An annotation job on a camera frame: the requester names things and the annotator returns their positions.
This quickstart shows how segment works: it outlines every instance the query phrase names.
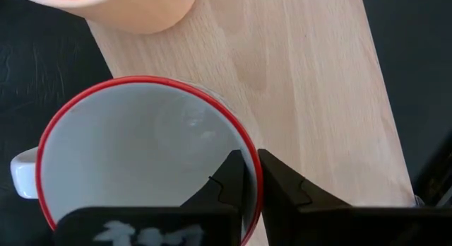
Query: dark background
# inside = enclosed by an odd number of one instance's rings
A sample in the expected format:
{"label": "dark background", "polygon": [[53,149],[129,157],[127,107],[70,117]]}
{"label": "dark background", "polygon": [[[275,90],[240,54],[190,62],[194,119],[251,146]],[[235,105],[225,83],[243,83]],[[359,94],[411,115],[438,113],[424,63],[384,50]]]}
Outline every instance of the dark background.
{"label": "dark background", "polygon": [[[452,134],[452,0],[364,0],[408,172],[415,184]],[[111,78],[86,22],[25,0],[0,0],[0,246],[50,245],[35,200],[9,162],[36,146],[75,94]]]}

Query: orange cup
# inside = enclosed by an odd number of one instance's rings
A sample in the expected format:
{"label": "orange cup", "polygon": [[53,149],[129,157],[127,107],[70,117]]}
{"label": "orange cup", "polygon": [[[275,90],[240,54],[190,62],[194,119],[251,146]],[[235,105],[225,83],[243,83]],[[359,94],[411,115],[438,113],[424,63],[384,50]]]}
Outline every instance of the orange cup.
{"label": "orange cup", "polygon": [[155,33],[180,21],[195,0],[30,0],[132,33]]}

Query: black surface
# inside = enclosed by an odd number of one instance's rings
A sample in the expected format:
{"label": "black surface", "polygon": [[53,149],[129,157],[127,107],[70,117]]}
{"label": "black surface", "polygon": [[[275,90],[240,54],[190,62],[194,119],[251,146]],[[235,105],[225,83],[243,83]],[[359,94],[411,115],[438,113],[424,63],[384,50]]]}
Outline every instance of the black surface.
{"label": "black surface", "polygon": [[270,246],[450,245],[449,208],[360,208],[324,191],[265,150],[263,222]]}
{"label": "black surface", "polygon": [[58,222],[54,240],[55,246],[107,246],[119,238],[122,245],[125,239],[143,246],[238,246],[241,224],[231,206],[85,208]]}
{"label": "black surface", "polygon": [[0,245],[48,245],[36,200],[21,199],[9,163],[37,145],[75,94],[111,78],[82,18],[25,0],[0,0]]}
{"label": "black surface", "polygon": [[452,133],[452,0],[364,0],[411,183]]}

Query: wood grain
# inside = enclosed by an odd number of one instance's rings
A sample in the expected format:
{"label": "wood grain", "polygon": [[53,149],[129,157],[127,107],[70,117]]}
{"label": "wood grain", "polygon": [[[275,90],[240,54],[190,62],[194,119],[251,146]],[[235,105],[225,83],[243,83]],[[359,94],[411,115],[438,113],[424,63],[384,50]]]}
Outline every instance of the wood grain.
{"label": "wood grain", "polygon": [[[89,23],[114,77],[200,83],[255,144],[354,205],[414,204],[362,0],[197,0],[154,35]],[[250,245],[266,245],[262,225]]]}

